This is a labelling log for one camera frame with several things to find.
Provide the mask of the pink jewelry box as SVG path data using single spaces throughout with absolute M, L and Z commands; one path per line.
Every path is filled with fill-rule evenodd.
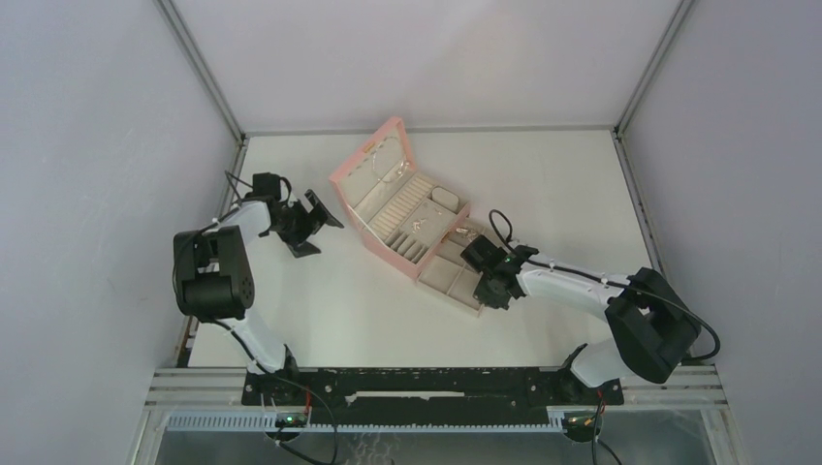
M 405 125 L 388 119 L 330 175 L 348 219 L 367 250 L 416 280 L 470 201 L 417 166 Z M 459 197 L 454 213 L 431 200 L 434 187 Z

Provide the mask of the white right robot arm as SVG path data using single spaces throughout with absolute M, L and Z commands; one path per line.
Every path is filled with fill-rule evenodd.
M 582 346 L 560 376 L 561 393 L 584 403 L 604 384 L 637 376 L 664 384 L 698 339 L 703 325 L 657 271 L 594 272 L 520 243 L 497 245 L 484 235 L 461 252 L 480 275 L 473 292 L 483 305 L 508 309 L 515 299 L 543 297 L 608 326 L 609 336 Z

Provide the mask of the beige divided tray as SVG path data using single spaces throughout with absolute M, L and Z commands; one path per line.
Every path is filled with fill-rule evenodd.
M 439 301 L 465 314 L 479 318 L 484 306 L 473 297 L 480 273 L 470 267 L 461 253 L 476 238 L 489 230 L 466 218 L 441 242 L 441 247 L 416 280 L 416 285 Z

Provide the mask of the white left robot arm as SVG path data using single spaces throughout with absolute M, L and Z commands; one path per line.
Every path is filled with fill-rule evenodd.
M 281 404 L 296 401 L 303 379 L 295 357 L 255 309 L 255 281 L 247 248 L 277 235 L 299 259 L 319 254 L 309 239 L 323 227 L 341 228 L 312 190 L 299 200 L 291 182 L 272 172 L 253 174 L 248 192 L 198 230 L 174 236 L 172 283 L 180 313 L 219 326 L 239 344 L 248 372 L 269 374 L 266 392 Z

